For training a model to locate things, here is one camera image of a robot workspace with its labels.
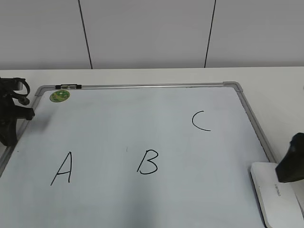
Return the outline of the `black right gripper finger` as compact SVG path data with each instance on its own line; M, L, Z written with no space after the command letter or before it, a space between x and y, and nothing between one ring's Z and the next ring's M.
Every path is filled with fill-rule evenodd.
M295 134L289 149L275 168L278 181L289 183L304 179L304 134Z

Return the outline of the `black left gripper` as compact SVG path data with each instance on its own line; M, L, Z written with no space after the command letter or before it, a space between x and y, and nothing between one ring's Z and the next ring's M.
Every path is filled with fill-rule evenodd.
M32 120L33 108L27 108L30 103L27 96L30 87L24 78L0 79L0 142L5 146L17 143L17 120Z

